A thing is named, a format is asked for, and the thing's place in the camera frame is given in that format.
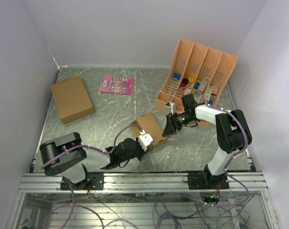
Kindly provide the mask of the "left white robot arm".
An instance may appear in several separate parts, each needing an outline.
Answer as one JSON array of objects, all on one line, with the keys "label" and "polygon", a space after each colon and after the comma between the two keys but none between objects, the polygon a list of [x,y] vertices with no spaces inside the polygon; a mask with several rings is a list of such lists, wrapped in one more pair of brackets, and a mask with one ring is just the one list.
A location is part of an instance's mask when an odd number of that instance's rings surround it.
[{"label": "left white robot arm", "polygon": [[77,189],[85,189],[90,179],[86,163],[103,170],[117,168],[131,159],[141,160],[152,142],[151,135],[142,130],[136,139],[127,138],[115,147],[99,149],[85,145],[80,134],[73,132],[41,144],[40,153],[46,176],[61,175]]}]

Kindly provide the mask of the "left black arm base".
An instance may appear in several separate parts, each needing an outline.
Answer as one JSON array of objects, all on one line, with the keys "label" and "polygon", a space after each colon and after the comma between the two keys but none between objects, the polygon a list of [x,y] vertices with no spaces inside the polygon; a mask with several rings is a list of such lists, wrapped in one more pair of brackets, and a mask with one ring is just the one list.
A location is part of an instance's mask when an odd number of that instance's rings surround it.
[{"label": "left black arm base", "polygon": [[86,175],[85,180],[76,184],[72,183],[73,190],[103,190],[104,175],[103,173],[90,172]]}]

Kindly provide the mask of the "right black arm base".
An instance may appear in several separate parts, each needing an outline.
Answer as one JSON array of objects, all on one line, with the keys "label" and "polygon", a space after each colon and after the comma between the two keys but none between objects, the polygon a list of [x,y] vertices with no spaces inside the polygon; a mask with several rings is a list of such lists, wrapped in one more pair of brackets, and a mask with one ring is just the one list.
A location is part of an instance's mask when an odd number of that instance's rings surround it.
[{"label": "right black arm base", "polygon": [[212,176],[206,172],[193,172],[183,176],[182,181],[187,183],[189,190],[217,190],[228,189],[229,184],[225,174]]}]

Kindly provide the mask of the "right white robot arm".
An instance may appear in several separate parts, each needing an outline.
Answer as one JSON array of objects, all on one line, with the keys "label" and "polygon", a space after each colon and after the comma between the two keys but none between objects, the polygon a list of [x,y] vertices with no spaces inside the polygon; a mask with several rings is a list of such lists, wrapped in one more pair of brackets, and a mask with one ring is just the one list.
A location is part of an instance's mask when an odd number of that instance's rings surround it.
[{"label": "right white robot arm", "polygon": [[215,125],[218,149],[207,165],[208,174],[202,177],[202,183],[206,188],[214,188],[219,183],[218,176],[225,174],[233,158],[244,152],[252,142],[244,113],[241,110],[228,111],[205,103],[199,104],[191,94],[183,96],[182,103],[184,111],[180,114],[176,112],[175,103],[165,104],[171,113],[166,116],[163,136],[176,133],[192,121],[206,121]]}]

